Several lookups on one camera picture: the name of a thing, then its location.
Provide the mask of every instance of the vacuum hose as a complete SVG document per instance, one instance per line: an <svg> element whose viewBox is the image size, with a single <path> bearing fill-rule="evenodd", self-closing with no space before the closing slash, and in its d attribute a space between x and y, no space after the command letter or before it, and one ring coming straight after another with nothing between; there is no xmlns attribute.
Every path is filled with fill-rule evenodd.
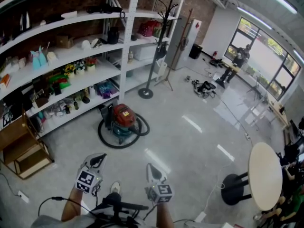
<svg viewBox="0 0 304 228"><path fill-rule="evenodd" d="M136 134L136 138L134 140L132 140L130 143L127 143L125 145L112 145L110 143L108 143L102 136L101 134L101 128L102 128L102 125L104 124L104 120L102 120L98 126L98 136L100 138L100 140L108 147L110 148L114 148L114 149L124 149L124 148L127 148L127 147L130 147L132 144L134 144L140 136L145 136L147 135L149 132L150 132L150 126L148 125L147 121L139 114L135 113L136 114L136 121L138 123L138 130L132 126L129 128L129 130ZM143 129L143 125L142 125L142 122L147 126L147 131L145 131L144 133L142 133L142 129Z"/></svg>

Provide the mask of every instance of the black trash can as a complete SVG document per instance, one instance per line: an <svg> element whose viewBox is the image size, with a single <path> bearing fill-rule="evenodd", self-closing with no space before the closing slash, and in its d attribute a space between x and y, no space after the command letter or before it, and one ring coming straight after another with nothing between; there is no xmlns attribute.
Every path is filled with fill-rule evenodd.
<svg viewBox="0 0 304 228"><path fill-rule="evenodd" d="M193 44L192 49L189 53L189 56L193 59L199 58L202 49L203 48L201 46L199 46L197 44Z"/></svg>

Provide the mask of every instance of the red bag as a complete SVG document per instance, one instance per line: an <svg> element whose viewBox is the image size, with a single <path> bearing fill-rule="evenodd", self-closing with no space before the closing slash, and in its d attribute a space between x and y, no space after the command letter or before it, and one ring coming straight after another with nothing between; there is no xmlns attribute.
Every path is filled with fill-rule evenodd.
<svg viewBox="0 0 304 228"><path fill-rule="evenodd" d="M154 27L157 26L158 24L159 22L153 20L143 23L140 25L138 33L145 37L150 37L153 34Z"/></svg>
<svg viewBox="0 0 304 228"><path fill-rule="evenodd" d="M131 127L135 124L135 113L125 104L114 107L114 117L116 122L122 127Z"/></svg>

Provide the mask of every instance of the white refrigerator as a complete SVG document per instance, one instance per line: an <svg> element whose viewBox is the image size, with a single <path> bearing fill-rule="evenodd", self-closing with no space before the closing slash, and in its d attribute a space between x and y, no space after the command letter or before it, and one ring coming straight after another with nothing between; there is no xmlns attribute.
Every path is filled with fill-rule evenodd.
<svg viewBox="0 0 304 228"><path fill-rule="evenodd" d="M186 25L186 18L182 16L181 20L178 20L178 23L176 25L176 29L172 35L172 41L170 43L170 46L168 48L168 54L165 58L165 62L168 64L168 66L171 65L173 56L176 51L176 47L178 46L178 43L181 38L182 31L184 29L184 26ZM172 69L177 70L187 65L187 60L189 57L189 53L192 49L192 46L194 44L194 41L196 39L196 36L199 32L199 29L201 27L201 21L197 19L193 19L190 24L187 26L187 29L185 31L184 38L187 39L187 43L185 43L185 46L180 46L178 53L176 55L176 58L174 60L174 64L172 66Z"/></svg>

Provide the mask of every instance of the shop vacuum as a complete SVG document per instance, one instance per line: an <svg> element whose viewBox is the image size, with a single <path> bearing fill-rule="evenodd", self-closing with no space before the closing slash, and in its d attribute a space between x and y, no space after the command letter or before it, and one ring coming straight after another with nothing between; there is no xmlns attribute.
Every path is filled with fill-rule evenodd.
<svg viewBox="0 0 304 228"><path fill-rule="evenodd" d="M134 144L140 136L145 136L150 132L146 120L125 104L117 105L117 101L114 101L109 106L102 104L98 108L103 117L98 126L98 135L100 140L110 148L127 148ZM145 132L142 132L143 124L147 129ZM109 143L106 135L112 135L117 139Z"/></svg>

